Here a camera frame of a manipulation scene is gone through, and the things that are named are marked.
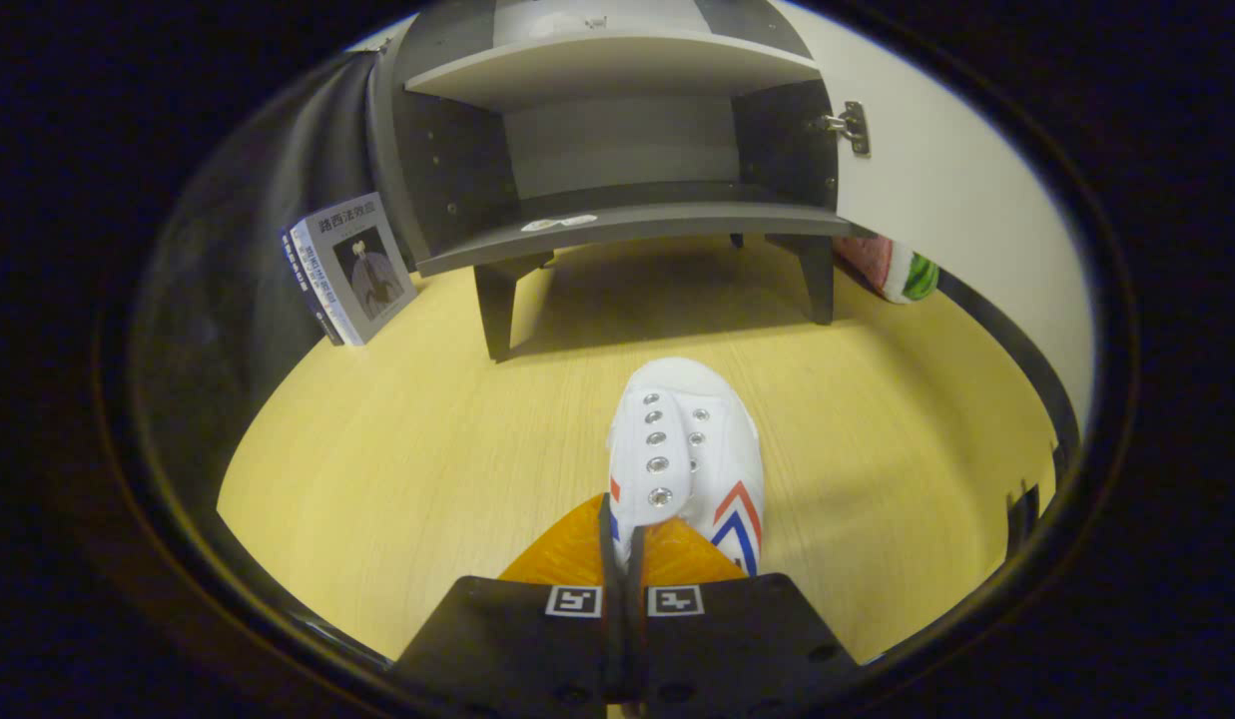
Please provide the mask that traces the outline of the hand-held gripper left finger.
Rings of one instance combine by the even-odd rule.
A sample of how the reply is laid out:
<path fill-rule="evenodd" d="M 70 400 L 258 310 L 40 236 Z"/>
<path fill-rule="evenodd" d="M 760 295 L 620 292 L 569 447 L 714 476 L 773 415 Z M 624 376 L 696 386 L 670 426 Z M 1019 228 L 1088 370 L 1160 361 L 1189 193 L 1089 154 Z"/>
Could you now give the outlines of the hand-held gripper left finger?
<path fill-rule="evenodd" d="M 442 718 L 604 718 L 626 700 L 627 592 L 608 497 L 590 515 L 599 579 L 462 576 L 393 661 L 393 682 Z"/>

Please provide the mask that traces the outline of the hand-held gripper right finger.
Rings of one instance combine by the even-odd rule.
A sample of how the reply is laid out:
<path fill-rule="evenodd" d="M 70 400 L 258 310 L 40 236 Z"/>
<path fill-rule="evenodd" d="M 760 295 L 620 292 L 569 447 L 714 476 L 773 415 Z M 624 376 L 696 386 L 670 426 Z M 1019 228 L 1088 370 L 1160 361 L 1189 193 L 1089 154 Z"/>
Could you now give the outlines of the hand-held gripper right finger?
<path fill-rule="evenodd" d="M 625 588 L 625 702 L 638 718 L 803 718 L 860 663 L 789 576 Z"/>

